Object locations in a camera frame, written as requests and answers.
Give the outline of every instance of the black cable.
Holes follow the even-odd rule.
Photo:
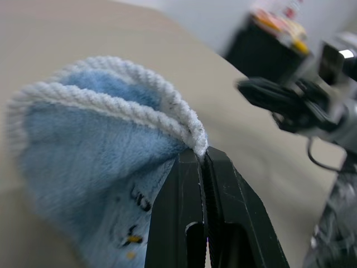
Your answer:
[[[350,174],[357,174],[357,171],[356,170],[340,170],[340,169],[337,169],[335,167],[332,167],[332,166],[327,166],[327,165],[324,165],[320,162],[318,162],[315,158],[313,158],[312,154],[311,154],[311,147],[312,147],[312,144],[313,144],[313,138],[309,138],[308,141],[307,141],[307,146],[306,146],[306,151],[307,151],[307,156],[308,158],[311,160],[311,162],[313,162],[315,165],[323,168],[323,169],[326,169],[326,170],[330,170],[330,171],[334,171],[334,172],[337,172],[339,174],[342,174],[342,173],[350,173]]]

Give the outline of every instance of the white wall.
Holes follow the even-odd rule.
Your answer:
[[[297,18],[308,34],[307,43],[313,52],[321,40],[333,37],[357,17],[356,0],[305,0]]]
[[[348,26],[346,27],[346,30],[357,34],[357,15],[354,17],[353,20],[349,22]]]
[[[254,6],[276,7],[289,0],[118,0],[158,9],[178,22],[219,54]],[[357,17],[357,0],[305,0],[297,17],[317,53],[321,40],[329,39]]]

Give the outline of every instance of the white piping edge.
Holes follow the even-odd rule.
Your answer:
[[[208,142],[197,114],[181,98],[173,85],[154,71],[117,57],[100,56],[68,65],[49,81],[56,82],[73,72],[88,69],[114,71],[123,80],[125,78],[124,81],[127,83],[138,82],[158,91],[163,102],[167,104],[164,111],[158,112],[136,102],[127,102],[122,98],[113,98],[107,94],[79,89],[75,86],[65,87],[58,83],[36,83],[23,89],[9,104],[8,137],[15,156],[20,155],[27,146],[23,120],[28,108],[36,101],[47,101],[81,109],[92,109],[109,116],[133,120],[141,125],[158,127],[165,133],[183,141],[194,150],[200,159],[203,158]]]
[[[151,107],[141,106],[136,102],[127,102],[122,98],[113,98],[107,94],[92,90],[79,89],[76,86],[65,87],[58,83],[36,83],[27,86],[8,104],[7,135],[14,157],[19,156],[28,144],[24,128],[28,109],[36,102],[62,104],[96,111],[106,116],[131,120],[150,128],[158,128],[164,133],[181,140],[189,147],[195,145],[189,130],[173,118]]]

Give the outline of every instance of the table surface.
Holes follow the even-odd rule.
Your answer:
[[[68,242],[34,216],[3,136],[6,100],[78,59],[130,59],[174,83],[210,145],[225,151],[260,196],[291,268],[301,267],[335,174],[310,163],[306,139],[280,131],[234,88],[244,76],[157,11],[104,0],[0,0],[0,267],[80,267]],[[313,153],[339,166],[343,151]]]

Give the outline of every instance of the blue towel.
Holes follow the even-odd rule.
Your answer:
[[[172,84],[130,61],[88,58],[8,107],[10,150],[35,211],[88,267],[144,267],[152,205],[175,158],[208,146]]]

